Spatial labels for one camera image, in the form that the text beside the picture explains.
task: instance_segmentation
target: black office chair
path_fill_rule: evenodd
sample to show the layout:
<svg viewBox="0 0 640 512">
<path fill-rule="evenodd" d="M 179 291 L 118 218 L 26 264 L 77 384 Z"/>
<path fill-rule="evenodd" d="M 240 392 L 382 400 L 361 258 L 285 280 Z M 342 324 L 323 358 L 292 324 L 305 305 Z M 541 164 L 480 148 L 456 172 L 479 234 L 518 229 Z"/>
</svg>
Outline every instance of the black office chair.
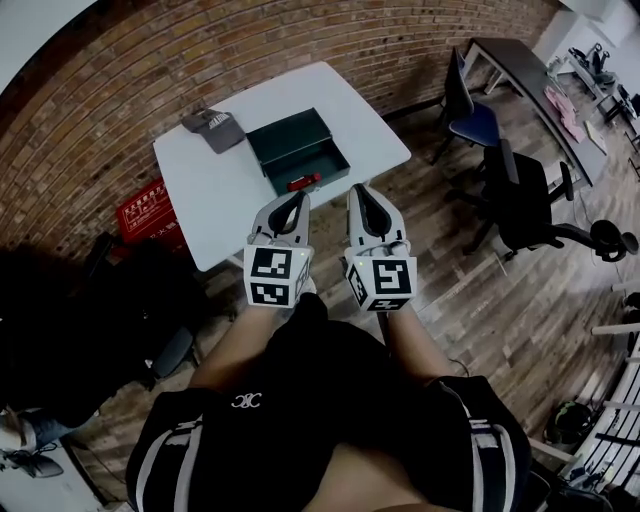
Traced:
<svg viewBox="0 0 640 512">
<path fill-rule="evenodd" d="M 618 84 L 618 94 L 623 100 L 626 100 L 630 95 L 629 92 L 625 89 L 624 85 Z"/>
<path fill-rule="evenodd" d="M 633 98 L 631 98 L 631 105 L 633 105 L 633 110 L 636 111 L 636 114 L 640 115 L 640 94 L 633 95 Z"/>
<path fill-rule="evenodd" d="M 607 220 L 594 222 L 589 233 L 571 224 L 552 223 L 551 204 L 563 195 L 573 201 L 571 174 L 564 162 L 561 162 L 563 183 L 549 193 L 542 164 L 512 153 L 507 140 L 502 139 L 498 147 L 485 148 L 484 159 L 486 186 L 482 197 L 451 190 L 445 198 L 472 204 L 485 219 L 471 244 L 464 247 L 465 254 L 480 247 L 493 224 L 498 225 L 502 241 L 511 249 L 508 260 L 525 247 L 534 250 L 546 244 L 561 249 L 564 244 L 558 238 L 568 238 L 594 249 L 603 261 L 620 261 L 627 253 L 638 253 L 636 237 L 632 233 L 621 234 Z"/>
<path fill-rule="evenodd" d="M 446 106 L 438 124 L 443 121 L 449 133 L 431 160 L 434 165 L 445 152 L 454 137 L 461 137 L 481 146 L 497 146 L 500 128 L 496 115 L 489 107 L 473 101 L 462 78 L 464 59 L 456 48 L 451 52 L 451 61 L 444 83 Z"/>
</svg>

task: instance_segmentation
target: person's arm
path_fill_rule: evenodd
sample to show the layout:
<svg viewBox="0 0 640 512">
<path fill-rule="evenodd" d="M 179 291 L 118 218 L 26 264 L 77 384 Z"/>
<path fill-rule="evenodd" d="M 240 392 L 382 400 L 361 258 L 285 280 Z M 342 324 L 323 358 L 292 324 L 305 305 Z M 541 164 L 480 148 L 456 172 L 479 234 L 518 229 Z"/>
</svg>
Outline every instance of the person's arm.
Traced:
<svg viewBox="0 0 640 512">
<path fill-rule="evenodd" d="M 447 356 L 420 322 L 410 304 L 389 313 L 389 350 L 412 378 L 426 382 L 455 375 Z"/>
<path fill-rule="evenodd" d="M 267 347 L 277 313 L 276 308 L 247 306 L 207 354 L 189 387 L 219 392 L 233 388 Z"/>
</svg>

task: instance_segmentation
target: white table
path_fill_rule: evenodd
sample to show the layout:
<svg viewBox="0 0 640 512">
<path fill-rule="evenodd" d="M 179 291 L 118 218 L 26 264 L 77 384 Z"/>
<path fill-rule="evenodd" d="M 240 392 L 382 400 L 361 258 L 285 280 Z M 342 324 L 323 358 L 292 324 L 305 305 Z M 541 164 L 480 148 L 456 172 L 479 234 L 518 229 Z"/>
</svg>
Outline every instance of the white table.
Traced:
<svg viewBox="0 0 640 512">
<path fill-rule="evenodd" d="M 312 107 L 351 165 L 347 176 L 311 192 L 312 208 L 411 157 L 391 128 L 325 62 L 290 71 L 212 108 L 231 112 L 250 132 Z M 245 246 L 258 210 L 276 197 L 249 142 L 216 155 L 202 136 L 177 126 L 160 136 L 154 149 L 198 268 L 206 271 L 230 259 Z"/>
</svg>

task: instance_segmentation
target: white logo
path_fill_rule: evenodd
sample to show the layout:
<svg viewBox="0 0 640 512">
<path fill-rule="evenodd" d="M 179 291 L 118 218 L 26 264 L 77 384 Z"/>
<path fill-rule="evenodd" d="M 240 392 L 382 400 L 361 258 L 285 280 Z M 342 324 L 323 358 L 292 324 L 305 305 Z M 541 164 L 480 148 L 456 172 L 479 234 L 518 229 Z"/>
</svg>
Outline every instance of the white logo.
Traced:
<svg viewBox="0 0 640 512">
<path fill-rule="evenodd" d="M 209 128 L 215 128 L 216 126 L 218 126 L 222 121 L 226 121 L 227 119 L 229 119 L 229 116 L 227 114 L 218 114 L 216 117 L 214 117 L 211 121 L 209 121 Z"/>
<path fill-rule="evenodd" d="M 253 403 L 254 398 L 262 396 L 262 393 L 247 393 L 246 395 L 238 395 L 235 399 L 239 400 L 237 404 L 232 403 L 231 407 L 240 407 L 241 409 L 247 409 L 248 407 L 260 407 L 259 403 Z"/>
</svg>

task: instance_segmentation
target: open toolbox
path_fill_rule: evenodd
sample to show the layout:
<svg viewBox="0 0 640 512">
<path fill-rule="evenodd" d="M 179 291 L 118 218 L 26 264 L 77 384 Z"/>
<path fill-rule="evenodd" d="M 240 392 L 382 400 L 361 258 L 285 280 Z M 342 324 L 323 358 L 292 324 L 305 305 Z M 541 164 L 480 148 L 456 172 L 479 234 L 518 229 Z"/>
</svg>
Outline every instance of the open toolbox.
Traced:
<svg viewBox="0 0 640 512">
<path fill-rule="evenodd" d="M 314 108 L 249 132 L 247 139 L 279 196 L 321 187 L 349 172 L 349 163 Z"/>
</svg>

